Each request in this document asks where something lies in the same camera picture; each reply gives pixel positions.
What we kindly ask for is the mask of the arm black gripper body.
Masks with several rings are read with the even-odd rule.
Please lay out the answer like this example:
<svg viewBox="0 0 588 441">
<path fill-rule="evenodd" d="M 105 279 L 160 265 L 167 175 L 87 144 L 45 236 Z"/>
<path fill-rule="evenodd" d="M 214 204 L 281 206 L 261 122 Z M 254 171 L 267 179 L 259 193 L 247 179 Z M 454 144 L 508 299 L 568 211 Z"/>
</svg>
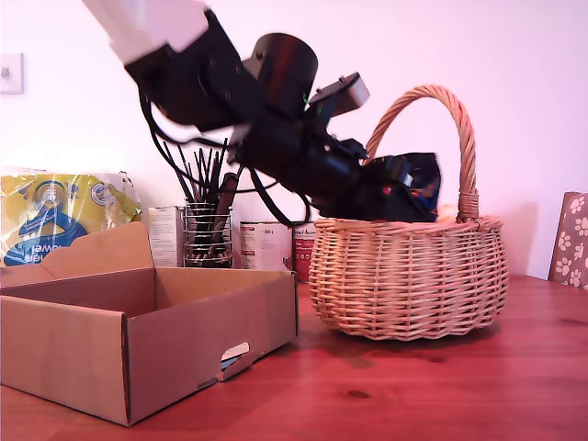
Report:
<svg viewBox="0 0 588 441">
<path fill-rule="evenodd" d="M 261 183 L 260 174 L 298 195 L 305 209 L 322 215 L 357 215 L 364 146 L 353 138 L 337 140 L 323 128 L 285 121 L 250 126 L 250 177 L 254 190 L 274 215 L 282 212 Z"/>
</svg>

